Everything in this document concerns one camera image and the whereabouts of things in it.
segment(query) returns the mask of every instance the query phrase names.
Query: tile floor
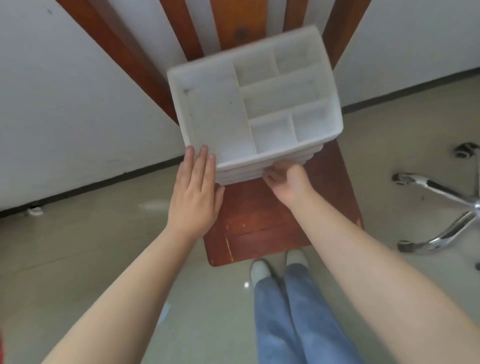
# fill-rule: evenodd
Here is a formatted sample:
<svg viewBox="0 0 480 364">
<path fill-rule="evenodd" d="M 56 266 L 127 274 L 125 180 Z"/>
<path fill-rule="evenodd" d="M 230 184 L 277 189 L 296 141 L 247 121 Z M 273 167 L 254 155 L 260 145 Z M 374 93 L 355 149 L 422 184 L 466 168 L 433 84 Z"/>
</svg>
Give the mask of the tile floor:
<svg viewBox="0 0 480 364">
<path fill-rule="evenodd" d="M 449 151 L 480 143 L 480 77 L 345 116 L 340 147 L 366 230 L 388 246 L 427 239 L 462 206 L 390 182 L 418 171 L 469 192 L 471 160 Z M 6 363 L 39 363 L 75 320 L 166 223 L 176 167 L 45 206 L 39 218 L 0 220 L 0 323 Z M 153 206 L 149 201 L 156 200 Z M 408 260 L 480 323 L 478 226 L 455 247 Z M 369 363 L 394 363 L 353 310 L 312 248 L 312 274 Z M 283 254 L 267 257 L 283 270 Z M 250 261 L 209 266 L 198 242 L 168 301 L 172 308 L 152 338 L 144 363 L 255 363 L 253 294 L 244 288 Z"/>
</svg>

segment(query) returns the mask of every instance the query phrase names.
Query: forearm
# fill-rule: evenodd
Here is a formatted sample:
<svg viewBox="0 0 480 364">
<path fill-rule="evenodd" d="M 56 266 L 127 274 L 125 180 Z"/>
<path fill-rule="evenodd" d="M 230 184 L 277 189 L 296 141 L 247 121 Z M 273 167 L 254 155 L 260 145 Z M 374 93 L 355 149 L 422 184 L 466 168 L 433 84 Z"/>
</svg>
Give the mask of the forearm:
<svg viewBox="0 0 480 364">
<path fill-rule="evenodd" d="M 467 362 L 479 355 L 470 319 L 397 253 L 318 194 L 292 208 L 353 305 L 401 363 Z"/>
<path fill-rule="evenodd" d="M 44 363 L 139 363 L 192 243 L 164 230 L 70 329 Z"/>
</svg>

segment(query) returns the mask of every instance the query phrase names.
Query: baseboard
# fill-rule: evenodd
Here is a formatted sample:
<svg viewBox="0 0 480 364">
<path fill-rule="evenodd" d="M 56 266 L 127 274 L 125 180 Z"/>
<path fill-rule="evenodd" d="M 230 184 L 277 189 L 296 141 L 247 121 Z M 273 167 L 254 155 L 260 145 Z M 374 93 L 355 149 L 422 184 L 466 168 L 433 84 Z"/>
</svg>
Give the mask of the baseboard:
<svg viewBox="0 0 480 364">
<path fill-rule="evenodd" d="M 357 102 L 355 104 L 344 106 L 344 107 L 342 107 L 342 114 L 348 114 L 348 113 L 355 112 L 355 111 L 358 111 L 358 110 L 361 110 L 361 109 L 369 108 L 370 106 L 382 104 L 384 102 L 396 100 L 396 99 L 401 98 L 401 97 L 413 95 L 413 94 L 416 94 L 418 92 L 429 90 L 431 88 L 435 88 L 435 87 L 438 87 L 438 86 L 443 86 L 443 85 L 446 85 L 446 84 L 450 84 L 452 82 L 456 82 L 456 81 L 460 81 L 460 80 L 463 80 L 463 79 L 466 79 L 466 78 L 470 78 L 470 77 L 476 76 L 478 74 L 480 74 L 480 67 L 474 68 L 474 69 L 468 70 L 468 71 L 463 71 L 463 72 L 451 74 L 449 76 L 438 78 L 436 80 L 425 82 L 423 84 L 419 84 L 419 85 L 415 85 L 415 86 L 412 86 L 412 87 L 404 88 L 402 90 L 392 92 L 391 94 L 387 94 L 387 95 L 383 95 L 383 96 L 379 96 L 379 97 L 374 97 L 374 98 L 371 98 L 369 100 L 365 100 L 365 101 Z M 93 191 L 93 190 L 97 190 L 99 188 L 111 186 L 115 183 L 131 180 L 132 178 L 140 177 L 140 176 L 143 176 L 145 174 L 155 172 L 157 170 L 162 170 L 162 169 L 165 169 L 165 168 L 168 168 L 168 167 L 172 167 L 172 166 L 180 164 L 180 162 L 182 160 L 183 160 L 183 156 L 176 157 L 176 158 L 169 159 L 169 160 L 166 160 L 164 162 L 160 162 L 160 163 L 157 163 L 157 164 L 154 164 L 154 165 L 151 165 L 151 166 L 147 166 L 147 167 L 143 167 L 143 168 L 140 168 L 140 169 L 137 169 L 137 170 L 133 170 L 131 172 L 127 172 L 127 173 L 121 174 L 120 176 L 112 177 L 112 178 L 109 178 L 109 179 L 104 180 L 104 181 L 95 182 L 95 183 L 89 184 L 87 186 L 83 186 L 83 187 L 75 188 L 75 189 L 70 190 L 70 191 L 62 192 L 61 194 L 56 194 L 54 196 L 45 197 L 45 198 L 42 198 L 42 199 L 37 200 L 37 201 L 29 202 L 28 204 L 24 204 L 24 205 L 17 206 L 17 207 L 12 207 L 12 208 L 0 211 L 0 218 L 4 218 L 4 217 L 10 216 L 10 215 L 17 214 L 17 213 L 22 212 L 22 211 L 26 211 L 27 209 L 32 208 L 32 207 L 51 204 L 52 202 L 57 202 L 59 200 L 65 199 L 65 198 L 77 196 L 79 194 L 84 194 L 85 192 L 90 192 L 90 191 Z"/>
<path fill-rule="evenodd" d="M 56 194 L 56 195 L 53 195 L 53 196 L 50 196 L 50 197 L 45 197 L 45 198 L 42 198 L 40 200 L 32 201 L 32 202 L 29 202 L 29 203 L 21 205 L 21 206 L 8 208 L 6 210 L 0 211 L 0 218 L 5 218 L 7 216 L 26 211 L 29 208 L 33 208 L 33 207 L 37 207 L 37 206 L 43 206 L 43 205 L 46 205 L 46 204 L 51 204 L 52 202 L 57 202 L 57 201 L 65 199 L 65 198 L 74 197 L 74 196 L 77 196 L 79 194 L 84 194 L 85 192 L 98 190 L 99 188 L 103 188 L 103 187 L 111 186 L 111 185 L 119 183 L 119 182 L 131 180 L 132 178 L 140 177 L 140 176 L 155 172 L 157 170 L 163 170 L 163 169 L 168 168 L 168 167 L 176 166 L 176 165 L 180 164 L 180 162 L 182 162 L 182 161 L 183 161 L 183 156 L 172 158 L 172 159 L 160 162 L 160 163 L 153 164 L 151 166 L 146 166 L 146 167 L 143 167 L 143 168 L 139 168 L 137 170 L 132 170 L 131 172 L 126 172 L 126 173 L 121 174 L 119 176 L 108 178 L 108 179 L 103 180 L 103 181 L 91 183 L 91 184 L 88 184 L 86 186 L 78 187 L 78 188 L 75 188 L 75 189 L 70 190 L 70 191 L 62 192 L 61 194 Z"/>
</svg>

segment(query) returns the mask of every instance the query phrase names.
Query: person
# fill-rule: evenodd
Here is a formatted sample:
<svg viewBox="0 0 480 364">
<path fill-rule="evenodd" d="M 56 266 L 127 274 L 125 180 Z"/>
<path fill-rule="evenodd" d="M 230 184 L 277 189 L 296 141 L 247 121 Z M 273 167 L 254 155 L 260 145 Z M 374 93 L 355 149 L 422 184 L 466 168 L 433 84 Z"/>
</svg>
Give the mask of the person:
<svg viewBox="0 0 480 364">
<path fill-rule="evenodd" d="M 161 234 L 73 325 L 43 363 L 139 363 L 175 277 L 215 222 L 214 155 L 189 146 Z M 433 282 L 329 205 L 302 166 L 282 161 L 263 179 L 307 234 L 356 310 L 401 364 L 478 363 L 480 330 Z M 255 262 L 258 359 L 263 363 L 361 363 L 308 273 L 287 254 L 287 298 L 266 264 Z"/>
</svg>

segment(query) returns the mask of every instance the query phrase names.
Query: foot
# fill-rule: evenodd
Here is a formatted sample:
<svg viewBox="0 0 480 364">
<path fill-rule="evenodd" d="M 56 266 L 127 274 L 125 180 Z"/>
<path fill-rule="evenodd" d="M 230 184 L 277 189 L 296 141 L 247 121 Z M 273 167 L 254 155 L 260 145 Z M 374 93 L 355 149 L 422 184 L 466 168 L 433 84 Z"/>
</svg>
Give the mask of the foot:
<svg viewBox="0 0 480 364">
<path fill-rule="evenodd" d="M 256 260 L 253 262 L 252 268 L 250 269 L 250 277 L 252 279 L 252 284 L 254 288 L 259 281 L 264 278 L 270 277 L 271 275 L 272 272 L 270 272 L 270 268 L 265 261 Z"/>
<path fill-rule="evenodd" d="M 290 264 L 302 264 L 308 268 L 307 258 L 300 249 L 292 249 L 287 252 L 287 266 Z"/>
</svg>

